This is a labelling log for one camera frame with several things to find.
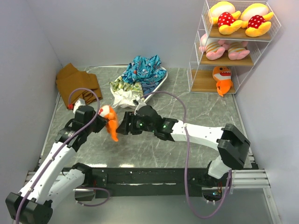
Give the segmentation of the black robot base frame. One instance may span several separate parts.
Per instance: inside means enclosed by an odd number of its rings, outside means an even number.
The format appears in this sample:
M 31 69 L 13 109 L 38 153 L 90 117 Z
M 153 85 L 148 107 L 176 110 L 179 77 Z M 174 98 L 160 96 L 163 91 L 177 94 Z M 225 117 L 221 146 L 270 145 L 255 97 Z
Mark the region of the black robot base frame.
M 34 173 L 21 190 L 31 189 L 28 199 L 37 203 L 56 202 L 74 189 L 85 193 L 94 188 L 96 198 L 106 197 L 105 190 L 111 196 L 171 196 L 183 195 L 188 189 L 189 196 L 208 191 L 217 199 L 226 184 L 230 190 L 269 187 L 265 171 L 258 169 L 233 170 L 219 180 L 208 176 L 205 168 L 92 168 L 81 163 L 65 169 L 65 174 L 59 169 L 49 169 L 39 177 L 40 173 Z

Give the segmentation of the orange whale plush toy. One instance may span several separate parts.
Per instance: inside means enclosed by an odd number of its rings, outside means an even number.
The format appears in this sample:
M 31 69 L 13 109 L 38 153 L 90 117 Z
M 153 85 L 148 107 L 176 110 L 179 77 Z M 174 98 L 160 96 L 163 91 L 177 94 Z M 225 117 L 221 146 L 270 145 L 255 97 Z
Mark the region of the orange whale plush toy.
M 111 135 L 113 141 L 118 142 L 116 129 L 118 127 L 118 119 L 115 110 L 110 105 L 102 106 L 98 114 L 101 117 L 108 119 L 108 123 L 106 124 L 107 132 Z

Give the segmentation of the pink pig plush striped shirt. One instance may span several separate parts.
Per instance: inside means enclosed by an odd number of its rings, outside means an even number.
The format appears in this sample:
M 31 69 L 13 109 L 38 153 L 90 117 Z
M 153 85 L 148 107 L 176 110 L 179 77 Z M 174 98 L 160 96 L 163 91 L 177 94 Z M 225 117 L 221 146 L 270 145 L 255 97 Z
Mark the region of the pink pig plush striped shirt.
M 202 52 L 206 53 L 206 57 L 208 60 L 216 60 L 225 52 L 225 47 L 223 47 L 225 40 L 211 39 L 208 38 L 207 34 L 204 34 L 200 38 L 200 46 L 199 49 Z

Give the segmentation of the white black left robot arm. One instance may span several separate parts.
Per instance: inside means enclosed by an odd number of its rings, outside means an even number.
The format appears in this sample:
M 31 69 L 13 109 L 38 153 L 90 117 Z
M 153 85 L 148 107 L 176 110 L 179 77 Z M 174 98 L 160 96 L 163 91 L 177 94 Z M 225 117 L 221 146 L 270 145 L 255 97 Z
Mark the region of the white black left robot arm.
M 5 203 L 16 223 L 47 224 L 54 208 L 75 188 L 92 189 L 95 186 L 93 169 L 77 163 L 60 181 L 57 177 L 67 161 L 87 141 L 91 133 L 98 133 L 108 119 L 93 107 L 82 105 L 75 116 L 58 132 L 51 151 L 39 169 L 18 193 L 9 193 Z

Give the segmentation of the yellow plush red dotted dress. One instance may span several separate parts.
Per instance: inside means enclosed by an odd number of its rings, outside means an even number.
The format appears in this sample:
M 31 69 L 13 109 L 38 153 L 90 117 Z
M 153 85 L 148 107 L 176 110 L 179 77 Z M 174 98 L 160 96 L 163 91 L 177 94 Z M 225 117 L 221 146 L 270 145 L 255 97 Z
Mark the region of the yellow plush red dotted dress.
M 274 16 L 269 8 L 262 3 L 248 6 L 242 13 L 240 20 L 246 36 L 259 37 L 266 34 L 271 28 L 271 18 Z

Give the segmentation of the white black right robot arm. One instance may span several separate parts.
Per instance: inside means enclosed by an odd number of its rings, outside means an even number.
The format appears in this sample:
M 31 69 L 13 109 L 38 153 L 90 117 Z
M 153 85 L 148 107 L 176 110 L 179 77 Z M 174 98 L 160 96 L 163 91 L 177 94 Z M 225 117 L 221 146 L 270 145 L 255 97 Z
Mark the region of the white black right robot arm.
M 116 131 L 123 135 L 151 132 L 161 140 L 195 143 L 218 151 L 219 156 L 209 162 L 205 174 L 196 178 L 200 186 L 208 188 L 216 186 L 230 170 L 242 170 L 250 147 L 250 141 L 235 125 L 207 127 L 187 124 L 163 118 L 149 105 L 125 112 Z

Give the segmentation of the orange fox plush toy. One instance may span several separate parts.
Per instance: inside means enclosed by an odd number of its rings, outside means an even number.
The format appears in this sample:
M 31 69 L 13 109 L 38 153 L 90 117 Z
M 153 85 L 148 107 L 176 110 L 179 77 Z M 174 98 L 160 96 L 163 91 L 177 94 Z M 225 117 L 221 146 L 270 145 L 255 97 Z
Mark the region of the orange fox plush toy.
M 216 81 L 217 93 L 223 97 L 234 86 L 231 80 L 232 71 L 227 66 L 215 66 L 212 73 Z

